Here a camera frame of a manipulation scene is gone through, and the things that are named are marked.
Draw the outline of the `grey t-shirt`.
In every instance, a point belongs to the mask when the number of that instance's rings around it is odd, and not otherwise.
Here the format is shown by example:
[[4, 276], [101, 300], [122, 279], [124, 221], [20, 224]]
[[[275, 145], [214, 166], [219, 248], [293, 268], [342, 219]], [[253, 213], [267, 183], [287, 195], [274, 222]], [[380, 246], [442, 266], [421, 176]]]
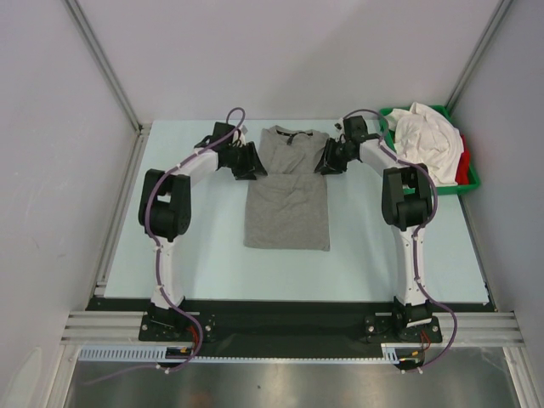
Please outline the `grey t-shirt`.
[[248, 185], [245, 246], [330, 250], [327, 183], [315, 171], [328, 139], [314, 129], [262, 130], [258, 156], [267, 174]]

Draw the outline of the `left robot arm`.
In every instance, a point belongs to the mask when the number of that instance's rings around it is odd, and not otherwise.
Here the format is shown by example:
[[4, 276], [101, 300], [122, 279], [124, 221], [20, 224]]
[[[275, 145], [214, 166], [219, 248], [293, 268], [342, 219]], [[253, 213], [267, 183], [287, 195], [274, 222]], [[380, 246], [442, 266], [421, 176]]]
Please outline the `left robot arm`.
[[154, 242], [156, 286], [141, 321], [141, 341], [175, 342], [187, 329], [197, 330], [197, 320], [181, 309], [185, 294], [173, 258], [181, 236], [190, 227], [191, 189], [222, 167], [230, 169], [237, 180], [255, 180], [267, 174], [253, 142], [211, 149], [200, 145], [174, 168], [150, 169], [145, 174], [138, 218]]

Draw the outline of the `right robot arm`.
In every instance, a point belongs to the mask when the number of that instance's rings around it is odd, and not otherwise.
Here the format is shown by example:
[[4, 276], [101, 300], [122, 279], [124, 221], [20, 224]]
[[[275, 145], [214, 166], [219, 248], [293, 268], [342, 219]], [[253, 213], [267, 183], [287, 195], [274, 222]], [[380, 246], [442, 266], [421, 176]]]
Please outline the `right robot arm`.
[[392, 228], [398, 264], [392, 330], [398, 339], [411, 341], [433, 318], [423, 243], [425, 228], [436, 213], [435, 188], [423, 166], [398, 158], [380, 139], [360, 143], [328, 139], [315, 171], [322, 175], [344, 173], [354, 160], [382, 177], [382, 217]]

